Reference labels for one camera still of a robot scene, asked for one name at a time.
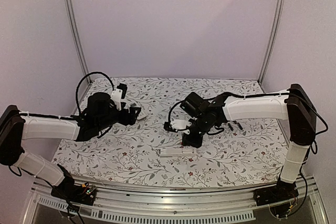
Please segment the white slim remote control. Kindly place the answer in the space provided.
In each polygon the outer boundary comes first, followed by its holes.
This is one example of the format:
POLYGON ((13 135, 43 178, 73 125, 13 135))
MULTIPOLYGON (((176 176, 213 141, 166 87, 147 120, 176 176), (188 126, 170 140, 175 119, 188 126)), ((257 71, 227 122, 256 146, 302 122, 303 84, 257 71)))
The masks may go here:
POLYGON ((159 151, 160 157, 177 157, 177 156, 192 156, 196 152, 190 148, 161 148, 159 151))

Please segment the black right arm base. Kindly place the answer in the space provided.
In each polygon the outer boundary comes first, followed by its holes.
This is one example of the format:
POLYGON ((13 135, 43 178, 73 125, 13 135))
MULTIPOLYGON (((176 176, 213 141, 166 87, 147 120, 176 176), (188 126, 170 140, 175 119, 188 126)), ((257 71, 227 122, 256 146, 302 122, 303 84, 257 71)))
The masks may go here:
POLYGON ((269 210, 278 218, 287 218, 298 201, 296 183, 285 183, 278 180, 274 186, 254 190, 254 200, 257 206, 272 205, 269 210))

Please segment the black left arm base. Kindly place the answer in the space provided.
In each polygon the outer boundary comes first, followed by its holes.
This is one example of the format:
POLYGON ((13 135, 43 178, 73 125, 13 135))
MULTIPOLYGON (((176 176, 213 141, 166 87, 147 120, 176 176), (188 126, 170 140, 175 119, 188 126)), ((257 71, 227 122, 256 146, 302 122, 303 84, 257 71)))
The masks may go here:
POLYGON ((71 174, 61 165, 57 166, 63 172, 64 179, 58 186, 52 187, 51 195, 70 202, 92 206, 97 194, 96 186, 88 182, 76 185, 71 174))

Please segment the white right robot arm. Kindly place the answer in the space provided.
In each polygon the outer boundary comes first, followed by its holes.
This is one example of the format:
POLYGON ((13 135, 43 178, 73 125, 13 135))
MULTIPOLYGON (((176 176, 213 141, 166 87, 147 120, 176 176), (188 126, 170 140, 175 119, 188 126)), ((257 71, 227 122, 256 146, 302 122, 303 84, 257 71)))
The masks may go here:
POLYGON ((298 84, 275 93, 213 99, 191 93, 178 121, 182 145, 197 149, 197 165, 179 176, 192 186, 239 186, 279 181, 276 201, 291 194, 315 138, 316 112, 298 84))

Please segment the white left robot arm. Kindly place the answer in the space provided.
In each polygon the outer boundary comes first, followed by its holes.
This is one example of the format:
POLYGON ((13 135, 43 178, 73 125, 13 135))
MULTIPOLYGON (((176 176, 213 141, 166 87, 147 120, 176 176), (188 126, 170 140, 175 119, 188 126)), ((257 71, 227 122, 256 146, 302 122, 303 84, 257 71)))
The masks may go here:
POLYGON ((67 200, 78 195, 72 176, 60 166, 30 153, 22 146, 27 140, 70 140, 86 142, 101 138, 114 124, 134 125, 141 108, 127 106, 122 96, 111 97, 98 92, 88 98, 86 108, 78 115, 56 116, 22 112, 9 105, 1 115, 1 164, 15 166, 57 186, 67 200))

